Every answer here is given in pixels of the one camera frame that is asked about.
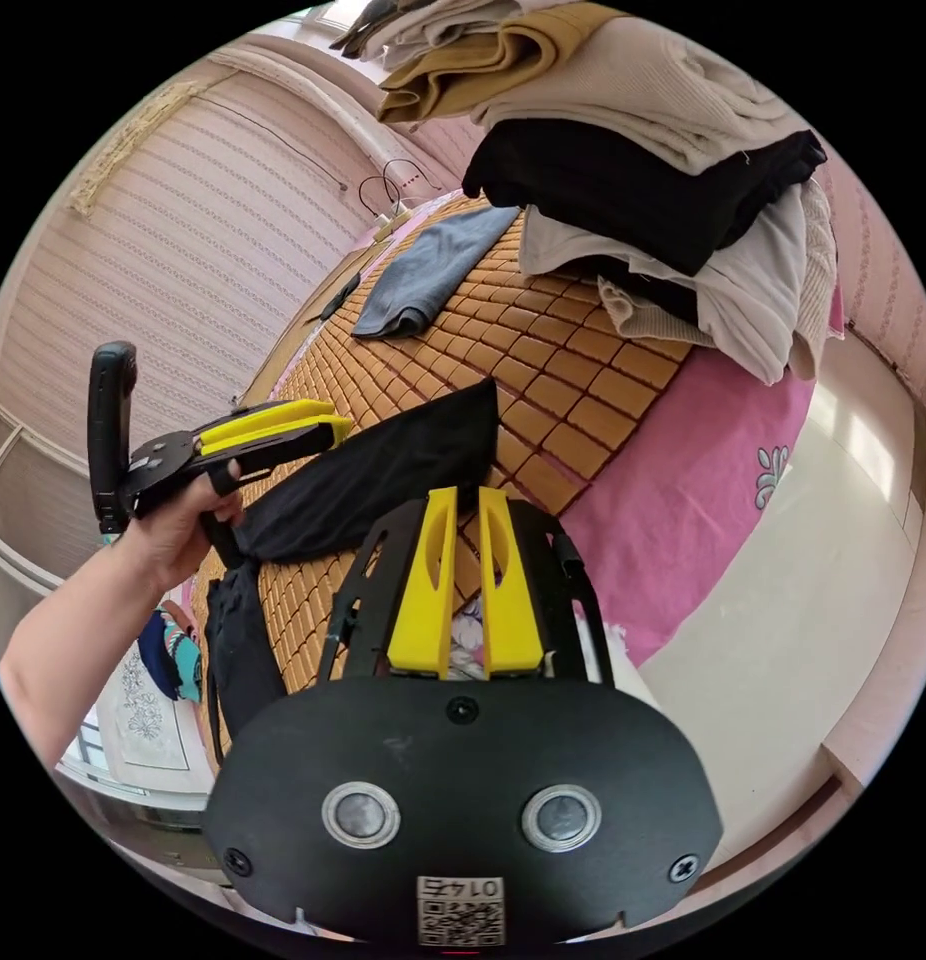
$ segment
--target beige sweater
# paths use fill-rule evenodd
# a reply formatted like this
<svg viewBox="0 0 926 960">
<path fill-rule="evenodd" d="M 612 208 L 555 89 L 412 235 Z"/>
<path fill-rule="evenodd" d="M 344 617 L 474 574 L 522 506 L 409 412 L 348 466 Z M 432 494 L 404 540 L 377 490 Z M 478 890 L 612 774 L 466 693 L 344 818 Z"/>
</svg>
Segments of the beige sweater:
<svg viewBox="0 0 926 960">
<path fill-rule="evenodd" d="M 836 290 L 836 238 L 823 188 L 815 180 L 809 180 L 802 187 L 800 199 L 806 221 L 806 270 L 800 289 L 789 367 L 800 380 L 815 380 L 823 360 L 830 308 Z M 599 289 L 603 306 L 622 337 L 676 340 L 709 348 L 716 346 L 712 337 L 697 327 L 648 300 L 632 296 L 602 277 Z"/>
<path fill-rule="evenodd" d="M 568 61 L 488 98 L 470 117 L 488 130 L 528 117 L 594 124 L 689 174 L 808 129 L 741 70 L 637 17 L 611 20 Z"/>
</svg>

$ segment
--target white tile floor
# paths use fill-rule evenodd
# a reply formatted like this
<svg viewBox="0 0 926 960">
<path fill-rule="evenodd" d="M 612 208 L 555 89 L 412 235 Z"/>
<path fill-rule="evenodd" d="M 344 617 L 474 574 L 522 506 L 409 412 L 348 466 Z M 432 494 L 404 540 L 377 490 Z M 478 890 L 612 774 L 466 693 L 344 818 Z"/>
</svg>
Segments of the white tile floor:
<svg viewBox="0 0 926 960">
<path fill-rule="evenodd" d="M 819 746 L 896 618 L 919 537 L 913 408 L 848 336 L 827 348 L 786 481 L 707 601 L 640 669 L 694 743 L 724 818 L 710 868 L 825 782 Z"/>
</svg>

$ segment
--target fabric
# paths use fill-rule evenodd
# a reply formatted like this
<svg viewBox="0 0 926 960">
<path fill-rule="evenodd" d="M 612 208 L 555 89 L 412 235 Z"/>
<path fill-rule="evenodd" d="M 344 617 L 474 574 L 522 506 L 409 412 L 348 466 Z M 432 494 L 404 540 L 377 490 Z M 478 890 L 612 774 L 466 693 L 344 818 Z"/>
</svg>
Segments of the fabric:
<svg viewBox="0 0 926 960">
<path fill-rule="evenodd" d="M 789 372 L 766 387 L 723 354 L 694 351 L 648 422 L 563 516 L 634 666 L 672 639 L 752 534 L 812 395 Z"/>
<path fill-rule="evenodd" d="M 396 0 L 370 0 L 350 29 L 330 44 L 330 49 L 341 51 L 347 59 L 355 59 L 370 36 L 399 16 Z"/>
<path fill-rule="evenodd" d="M 465 114 L 476 104 L 569 60 L 594 31 L 620 14 L 597 3 L 568 3 L 504 20 L 438 47 L 380 84 L 383 123 Z"/>
<path fill-rule="evenodd" d="M 463 191 L 482 190 L 494 206 L 535 206 L 694 277 L 825 159 L 812 133 L 796 133 L 692 177 L 602 127 L 505 120 L 477 147 Z"/>
<path fill-rule="evenodd" d="M 432 50 L 454 45 L 464 37 L 494 34 L 504 20 L 517 17 L 520 12 L 516 0 L 493 0 L 480 7 L 478 19 L 474 19 L 470 11 L 437 15 L 434 21 L 422 24 L 420 37 L 415 42 L 387 46 L 383 51 L 383 67 L 397 70 Z"/>
<path fill-rule="evenodd" d="M 783 377 L 793 346 L 806 274 L 806 221 L 800 187 L 763 209 L 742 239 L 684 277 L 626 244 L 630 270 L 695 290 L 701 333 L 758 380 Z"/>
<path fill-rule="evenodd" d="M 623 246 L 616 240 L 551 220 L 537 207 L 529 206 L 520 237 L 520 272 L 536 277 L 561 267 L 580 269 L 590 277 L 602 276 L 634 297 L 650 300 L 685 323 L 697 326 L 694 291 L 668 280 L 632 273 L 627 261 L 620 258 Z"/>
<path fill-rule="evenodd" d="M 483 207 L 427 227 L 376 281 L 353 336 L 422 333 L 518 215 L 515 207 Z"/>
<path fill-rule="evenodd" d="M 842 305 L 837 289 L 836 246 L 830 227 L 830 211 L 826 196 L 820 186 L 811 180 L 800 189 L 800 202 L 805 224 L 805 266 L 803 280 L 799 287 L 796 323 L 790 338 L 785 362 L 793 369 L 794 374 L 799 379 L 814 380 L 819 374 L 823 348 L 831 329 L 836 335 L 841 332 L 840 328 L 833 328 L 832 324 L 841 322 Z M 747 234 L 739 244 L 730 248 L 733 250 L 739 247 L 740 252 L 735 262 L 726 262 L 721 268 L 724 270 L 723 280 L 726 279 L 726 270 L 732 272 L 739 262 L 745 259 L 745 244 L 747 244 L 749 237 L 750 234 Z M 714 260 L 722 258 L 724 252 L 721 251 L 720 254 L 717 254 Z M 759 265 L 760 263 L 762 261 L 754 261 L 754 264 Z M 752 279 L 753 275 L 759 275 L 761 272 L 757 269 L 754 274 L 751 270 L 750 278 Z M 704 270 L 701 271 L 697 279 L 702 280 L 706 276 L 711 276 L 711 274 Z M 780 277 L 781 275 L 771 272 L 764 279 L 772 283 Z M 737 279 L 740 282 L 750 282 L 750 280 L 743 280 L 741 277 L 737 277 Z M 700 329 L 696 329 L 664 310 L 653 309 L 642 298 L 620 289 L 605 278 L 600 280 L 599 286 L 603 304 L 621 336 L 676 340 L 703 347 L 716 347 L 740 363 L 744 369 L 749 368 L 747 362 L 742 362 L 745 358 L 737 355 L 738 344 L 734 345 L 732 341 L 728 343 L 724 337 L 723 343 L 720 345 L 707 332 L 704 323 L 712 323 L 711 319 L 702 321 Z M 742 311 L 738 313 L 738 318 L 740 321 L 749 322 L 759 317 L 762 310 L 762 304 L 756 302 L 755 306 L 751 304 L 748 313 L 743 314 Z"/>
<path fill-rule="evenodd" d="M 203 676 L 200 647 L 193 638 L 193 628 L 183 629 L 177 620 L 178 614 L 175 614 L 171 607 L 172 605 L 164 601 L 159 610 L 164 622 L 163 643 L 180 678 L 177 693 L 182 700 L 199 703 Z"/>
<path fill-rule="evenodd" d="M 611 20 L 545 74 L 470 114 L 578 120 L 622 134 L 688 174 L 807 130 L 779 97 L 716 54 L 636 17 Z"/>
<path fill-rule="evenodd" d="M 347 280 L 346 283 L 344 283 L 343 286 L 333 295 L 333 298 L 330 300 L 330 302 L 320 311 L 320 323 L 326 323 L 326 321 L 329 320 L 330 317 L 332 317 L 333 314 L 336 313 L 336 311 L 339 310 L 344 303 L 346 303 L 347 299 L 350 297 L 350 294 L 353 293 L 360 283 L 360 272 L 357 270 L 357 272 L 353 274 L 353 276 L 350 277 L 350 279 Z"/>
<path fill-rule="evenodd" d="M 377 30 L 364 44 L 360 59 L 375 60 L 385 50 L 384 66 L 393 69 L 465 34 L 492 32 L 521 11 L 557 6 L 561 6 L 558 0 L 434 0 Z"/>
<path fill-rule="evenodd" d="M 305 563 L 356 548 L 379 517 L 432 489 L 457 487 L 460 511 L 474 509 L 496 457 L 498 420 L 496 383 L 486 378 L 351 434 L 247 508 L 236 533 L 248 560 L 207 593 L 207 688 L 218 760 L 218 713 L 235 738 L 286 694 L 260 603 L 261 563 Z"/>
<path fill-rule="evenodd" d="M 154 610 L 146 622 L 136 645 L 140 660 L 157 690 L 170 700 L 179 700 L 180 675 L 165 643 L 166 623 L 163 613 Z"/>
<path fill-rule="evenodd" d="M 836 300 L 836 238 L 823 188 L 810 180 L 803 186 L 802 199 L 806 215 L 806 276 L 789 366 L 800 380 L 815 380 L 823 362 L 823 349 Z"/>
<path fill-rule="evenodd" d="M 137 638 L 137 649 L 160 693 L 170 700 L 200 702 L 200 647 L 162 605 Z"/>
</svg>

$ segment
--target bamboo mat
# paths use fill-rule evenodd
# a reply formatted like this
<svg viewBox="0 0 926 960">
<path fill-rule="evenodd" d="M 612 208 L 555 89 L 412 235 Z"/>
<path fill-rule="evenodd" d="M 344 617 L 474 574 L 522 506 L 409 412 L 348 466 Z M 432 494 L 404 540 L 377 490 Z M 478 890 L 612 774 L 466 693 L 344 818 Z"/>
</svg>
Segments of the bamboo mat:
<svg viewBox="0 0 926 960">
<path fill-rule="evenodd" d="M 389 262 L 420 230 L 484 203 L 451 201 L 390 251 L 326 324 L 279 396 L 331 400 L 340 414 L 355 420 L 358 430 L 492 374 L 501 423 L 497 460 L 487 483 L 559 516 L 623 448 L 691 348 L 621 339 L 595 285 L 578 276 L 521 275 L 517 255 L 522 215 L 424 334 L 407 340 L 354 340 L 350 332 Z M 301 463 L 285 465 L 247 487 L 246 502 L 252 503 Z M 475 517 L 462 517 L 460 529 L 457 611 L 477 595 L 480 582 Z M 302 566 L 265 565 L 260 572 L 270 644 L 291 693 L 314 682 L 333 593 L 353 556 L 343 553 Z M 207 585 L 222 574 L 219 558 L 211 553 L 193 596 L 201 642 Z M 203 652 L 206 663 L 205 646 Z M 204 704 L 204 730 L 206 710 Z M 229 739 L 222 718 L 221 733 L 225 751 Z"/>
</svg>

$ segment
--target screw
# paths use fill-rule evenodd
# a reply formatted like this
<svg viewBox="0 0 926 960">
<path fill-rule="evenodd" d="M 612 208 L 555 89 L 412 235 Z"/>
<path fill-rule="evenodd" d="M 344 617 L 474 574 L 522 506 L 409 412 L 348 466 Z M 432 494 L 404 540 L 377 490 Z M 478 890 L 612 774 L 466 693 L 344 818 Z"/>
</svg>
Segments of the screw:
<svg viewBox="0 0 926 960">
<path fill-rule="evenodd" d="M 480 708 L 472 697 L 454 697 L 446 705 L 446 715 L 451 723 L 463 725 L 472 723 L 480 715 Z"/>
<path fill-rule="evenodd" d="M 249 858 L 235 847 L 230 847 L 223 854 L 223 866 L 238 877 L 248 877 L 253 872 L 253 864 Z"/>
<path fill-rule="evenodd" d="M 696 874 L 699 867 L 700 858 L 694 854 L 688 853 L 685 857 L 680 857 L 670 867 L 670 883 L 685 883 Z"/>
</svg>

